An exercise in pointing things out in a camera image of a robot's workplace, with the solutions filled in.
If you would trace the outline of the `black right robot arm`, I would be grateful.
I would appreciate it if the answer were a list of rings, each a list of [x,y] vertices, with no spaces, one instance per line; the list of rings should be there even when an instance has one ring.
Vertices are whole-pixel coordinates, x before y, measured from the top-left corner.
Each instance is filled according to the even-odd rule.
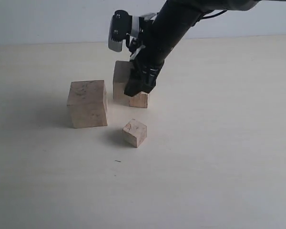
[[[150,93],[166,57],[187,31],[213,11],[247,11],[256,0],[168,0],[154,20],[143,23],[138,38],[130,43],[132,64],[124,94]]]

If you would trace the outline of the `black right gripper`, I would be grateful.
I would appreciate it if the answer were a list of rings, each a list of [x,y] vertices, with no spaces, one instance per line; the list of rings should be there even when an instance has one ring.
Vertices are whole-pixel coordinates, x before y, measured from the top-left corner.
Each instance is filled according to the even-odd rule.
[[[157,77],[163,67],[164,61],[156,62],[149,49],[144,45],[132,42],[129,47],[130,62],[133,68],[124,89],[124,94],[134,97],[140,92],[149,94],[156,86]]]

